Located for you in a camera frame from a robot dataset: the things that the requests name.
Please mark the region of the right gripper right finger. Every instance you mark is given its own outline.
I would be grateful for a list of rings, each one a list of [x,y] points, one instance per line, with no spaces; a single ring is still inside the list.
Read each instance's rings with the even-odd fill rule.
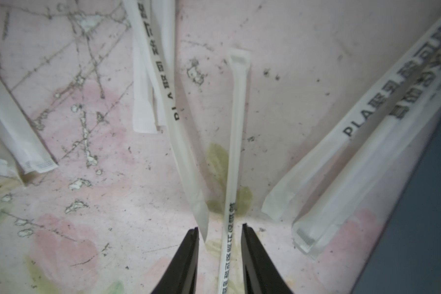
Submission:
[[[242,225],[241,257],[246,294],[292,294],[252,227]]]

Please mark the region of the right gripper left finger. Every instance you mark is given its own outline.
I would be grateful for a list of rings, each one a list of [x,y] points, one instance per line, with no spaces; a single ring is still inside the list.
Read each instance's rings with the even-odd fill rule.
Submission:
[[[198,228],[187,231],[152,294],[195,294],[199,252]]]

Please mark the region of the blue plastic storage tray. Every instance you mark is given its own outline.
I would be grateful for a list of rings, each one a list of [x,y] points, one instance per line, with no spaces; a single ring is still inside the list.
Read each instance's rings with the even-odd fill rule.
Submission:
[[[441,294],[441,120],[354,294]]]

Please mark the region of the pink floral table mat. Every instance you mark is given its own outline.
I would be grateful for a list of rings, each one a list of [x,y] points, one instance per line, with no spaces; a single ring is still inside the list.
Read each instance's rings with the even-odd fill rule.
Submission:
[[[197,292],[217,291],[232,113],[227,51],[252,55],[241,225],[298,294],[351,291],[430,136],[391,165],[318,259],[291,226],[334,158],[279,221],[270,189],[441,17],[441,1],[178,1],[176,97],[207,182]],[[196,226],[166,130],[132,127],[132,30],[121,1],[0,1],[0,77],[58,163],[0,178],[0,294],[148,294]]]

